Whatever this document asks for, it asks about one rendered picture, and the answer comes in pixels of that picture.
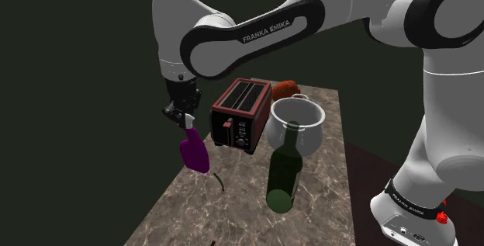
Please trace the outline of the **purple spray bottle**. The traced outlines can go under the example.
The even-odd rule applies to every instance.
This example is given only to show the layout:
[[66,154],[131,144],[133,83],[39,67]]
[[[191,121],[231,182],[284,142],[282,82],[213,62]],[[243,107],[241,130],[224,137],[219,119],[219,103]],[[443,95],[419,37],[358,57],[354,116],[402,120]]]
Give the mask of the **purple spray bottle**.
[[185,114],[184,121],[187,138],[180,143],[179,150],[187,168],[204,174],[210,170],[209,154],[198,131],[193,126],[194,120],[194,116]]

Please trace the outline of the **red and black toaster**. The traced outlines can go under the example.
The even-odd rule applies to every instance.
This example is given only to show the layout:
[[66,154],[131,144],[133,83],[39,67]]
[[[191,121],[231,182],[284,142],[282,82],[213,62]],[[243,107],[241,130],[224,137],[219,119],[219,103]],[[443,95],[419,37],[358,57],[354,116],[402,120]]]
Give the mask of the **red and black toaster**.
[[214,144],[253,154],[270,115],[271,93],[268,81],[236,79],[209,112]]

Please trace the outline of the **orange round fruit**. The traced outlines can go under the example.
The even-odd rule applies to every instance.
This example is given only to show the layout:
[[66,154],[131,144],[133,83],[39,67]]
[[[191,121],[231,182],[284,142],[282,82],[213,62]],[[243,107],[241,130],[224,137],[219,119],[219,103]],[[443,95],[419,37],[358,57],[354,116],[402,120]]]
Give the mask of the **orange round fruit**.
[[293,80],[281,81],[272,88],[272,100],[289,98],[294,94],[299,94],[299,86]]

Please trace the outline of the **silver cooking pot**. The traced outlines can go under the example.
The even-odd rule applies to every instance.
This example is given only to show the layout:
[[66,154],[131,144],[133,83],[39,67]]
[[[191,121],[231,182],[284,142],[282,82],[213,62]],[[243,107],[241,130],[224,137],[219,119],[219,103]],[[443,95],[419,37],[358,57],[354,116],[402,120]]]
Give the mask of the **silver cooking pot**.
[[296,94],[271,104],[265,135],[270,146],[277,150],[289,134],[289,143],[302,157],[314,154],[322,143],[324,110],[306,95]]

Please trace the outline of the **green wine bottle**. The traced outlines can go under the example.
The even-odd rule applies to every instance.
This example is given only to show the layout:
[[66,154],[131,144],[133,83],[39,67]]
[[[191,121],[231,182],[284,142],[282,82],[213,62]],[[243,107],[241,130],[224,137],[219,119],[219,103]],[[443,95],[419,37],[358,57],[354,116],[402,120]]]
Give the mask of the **green wine bottle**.
[[266,202],[276,213],[290,211],[299,185],[303,158],[296,148],[298,132],[299,124],[289,121],[282,145],[271,155]]

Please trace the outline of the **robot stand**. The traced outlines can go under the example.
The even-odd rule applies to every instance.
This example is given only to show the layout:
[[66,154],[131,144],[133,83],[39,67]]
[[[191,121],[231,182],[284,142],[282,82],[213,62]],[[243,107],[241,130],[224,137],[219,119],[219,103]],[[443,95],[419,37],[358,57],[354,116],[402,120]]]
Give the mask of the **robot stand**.
[[[398,167],[353,144],[344,148],[356,246],[401,246],[382,233],[370,210]],[[459,246],[484,246],[484,192],[455,190],[447,201]]]

